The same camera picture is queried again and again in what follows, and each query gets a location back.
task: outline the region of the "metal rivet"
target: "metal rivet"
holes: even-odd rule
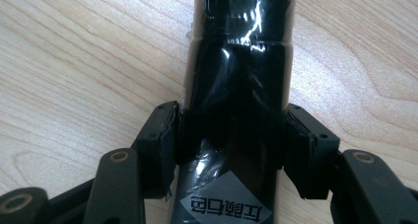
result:
[[[353,153],[353,156],[364,163],[375,163],[375,158],[373,158],[371,155],[364,153],[364,152],[355,152]]]
[[[21,210],[34,198],[28,193],[19,193],[0,204],[0,213],[9,214]]]
[[[125,151],[120,151],[120,152],[115,152],[113,154],[110,155],[110,160],[112,162],[122,162],[125,161],[126,159],[128,159],[129,157],[129,153],[125,152]]]

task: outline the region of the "gray label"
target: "gray label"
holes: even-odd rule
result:
[[[180,201],[202,224],[262,223],[272,212],[228,172]]]

